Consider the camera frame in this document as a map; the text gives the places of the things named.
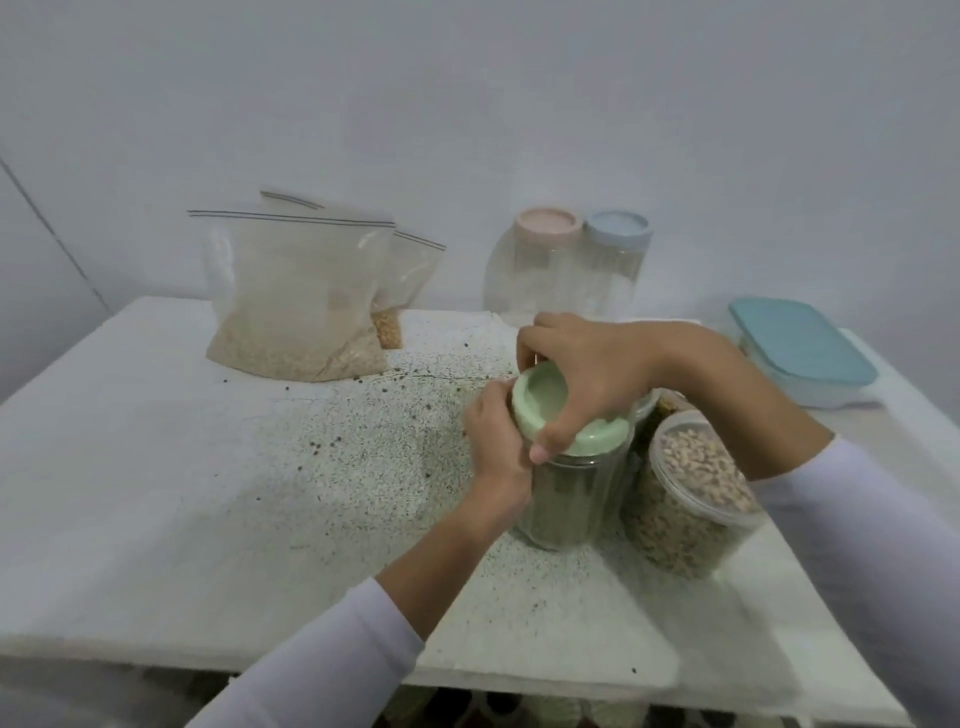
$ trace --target right hand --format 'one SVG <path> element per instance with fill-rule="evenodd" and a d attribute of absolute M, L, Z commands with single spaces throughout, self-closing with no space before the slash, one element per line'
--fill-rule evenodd
<path fill-rule="evenodd" d="M 540 313 L 516 338 L 516 364 L 523 372 L 541 359 L 564 374 L 566 405 L 538 433 L 530 460 L 542 463 L 563 452 L 588 423 L 629 411 L 656 387 L 669 387 L 684 342 L 708 331 L 673 321 L 601 324 L 572 313 Z"/>

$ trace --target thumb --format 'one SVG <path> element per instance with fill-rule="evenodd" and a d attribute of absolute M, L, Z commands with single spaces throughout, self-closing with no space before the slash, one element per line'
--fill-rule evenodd
<path fill-rule="evenodd" d="M 592 419 L 579 407 L 571 406 L 568 402 L 557 419 L 544 425 L 543 429 L 537 433 L 534 445 L 530 448 L 531 462 L 535 465 L 545 463 L 554 455 L 569 448 L 573 438 Z"/>

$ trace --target pink lid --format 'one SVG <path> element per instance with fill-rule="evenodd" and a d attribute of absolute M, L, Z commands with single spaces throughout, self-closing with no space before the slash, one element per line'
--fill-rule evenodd
<path fill-rule="evenodd" d="M 583 226 L 579 217 L 562 207 L 528 207 L 514 220 L 518 239 L 551 247 L 573 245 Z"/>

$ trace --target green lid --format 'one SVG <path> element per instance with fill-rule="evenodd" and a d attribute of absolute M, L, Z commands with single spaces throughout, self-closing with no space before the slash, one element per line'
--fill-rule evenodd
<path fill-rule="evenodd" d="M 520 375 L 514 385 L 514 419 L 520 434 L 534 440 L 537 433 L 566 404 L 566 381 L 552 361 L 544 361 Z M 590 457 L 617 449 L 630 434 L 630 423 L 622 417 L 594 420 L 577 433 L 564 455 Z"/>

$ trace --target jar of beans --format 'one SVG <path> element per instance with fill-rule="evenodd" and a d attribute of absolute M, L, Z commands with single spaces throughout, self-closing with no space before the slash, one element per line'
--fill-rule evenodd
<path fill-rule="evenodd" d="M 710 575 L 766 519 L 713 427 L 679 412 L 654 434 L 623 525 L 644 557 L 685 576 Z"/>

